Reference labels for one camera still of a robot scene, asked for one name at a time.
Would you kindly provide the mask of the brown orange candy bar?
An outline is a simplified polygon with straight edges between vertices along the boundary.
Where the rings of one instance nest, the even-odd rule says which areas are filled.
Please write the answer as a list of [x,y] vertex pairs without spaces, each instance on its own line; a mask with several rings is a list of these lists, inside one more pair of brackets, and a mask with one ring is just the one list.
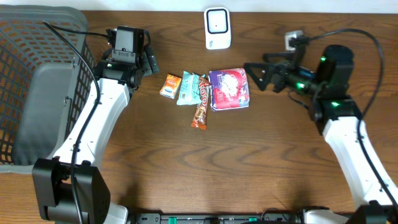
[[209,88],[210,83],[206,78],[200,77],[199,78],[199,94],[201,102],[197,105],[191,127],[193,128],[200,128],[206,130],[206,119],[207,119],[207,111],[208,111],[208,100],[209,100]]

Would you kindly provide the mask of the purple red snack bag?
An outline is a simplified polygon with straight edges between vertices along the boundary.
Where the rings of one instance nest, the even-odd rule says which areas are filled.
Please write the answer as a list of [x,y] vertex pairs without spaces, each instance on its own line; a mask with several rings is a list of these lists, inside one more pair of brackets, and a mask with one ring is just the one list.
[[211,109],[224,111],[247,108],[250,102],[248,78],[243,68],[213,70],[208,74],[211,83]]

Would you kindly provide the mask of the small orange snack packet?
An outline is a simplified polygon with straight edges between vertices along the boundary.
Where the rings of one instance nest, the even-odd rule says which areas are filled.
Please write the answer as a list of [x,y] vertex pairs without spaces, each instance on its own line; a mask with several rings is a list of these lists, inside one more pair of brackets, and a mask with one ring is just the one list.
[[174,99],[177,95],[181,81],[181,77],[168,74],[162,88],[159,91],[160,95]]

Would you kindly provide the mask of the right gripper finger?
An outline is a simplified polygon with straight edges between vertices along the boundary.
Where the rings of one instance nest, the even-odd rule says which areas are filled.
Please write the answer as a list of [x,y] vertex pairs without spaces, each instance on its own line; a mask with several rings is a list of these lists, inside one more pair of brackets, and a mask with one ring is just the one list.
[[271,58],[283,58],[286,60],[292,60],[295,55],[295,52],[279,52],[279,53],[265,53],[262,56],[262,59],[265,62],[270,62]]
[[257,85],[258,89],[265,91],[267,85],[271,82],[275,66],[271,63],[245,63],[244,69],[246,74]]

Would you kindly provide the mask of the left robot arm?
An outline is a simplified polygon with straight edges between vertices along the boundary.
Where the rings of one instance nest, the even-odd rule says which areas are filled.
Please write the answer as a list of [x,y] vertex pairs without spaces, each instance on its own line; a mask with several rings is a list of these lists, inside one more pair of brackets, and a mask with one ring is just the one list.
[[127,223],[128,209],[111,202],[101,173],[113,128],[142,78],[159,72],[147,30],[109,29],[111,48],[88,71],[90,93],[77,122],[51,159],[32,169],[43,220],[61,223]]

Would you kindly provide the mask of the teal snack packet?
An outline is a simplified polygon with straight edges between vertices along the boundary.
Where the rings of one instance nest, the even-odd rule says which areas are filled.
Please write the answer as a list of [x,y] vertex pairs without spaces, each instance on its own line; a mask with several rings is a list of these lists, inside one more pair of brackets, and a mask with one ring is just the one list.
[[204,76],[184,71],[177,105],[197,105],[201,103],[199,84]]

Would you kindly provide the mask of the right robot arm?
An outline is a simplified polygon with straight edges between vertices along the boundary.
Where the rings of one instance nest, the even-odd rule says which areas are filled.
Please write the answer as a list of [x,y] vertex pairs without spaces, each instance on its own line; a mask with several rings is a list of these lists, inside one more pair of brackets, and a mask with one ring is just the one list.
[[329,45],[312,71],[300,64],[304,52],[299,47],[295,52],[277,53],[279,62],[270,62],[272,54],[264,54],[264,63],[244,64],[260,90],[271,84],[275,93],[288,88],[308,97],[309,117],[332,148],[349,185],[355,205],[351,217],[304,210],[301,222],[397,223],[397,186],[369,140],[364,113],[347,93],[354,54],[345,46]]

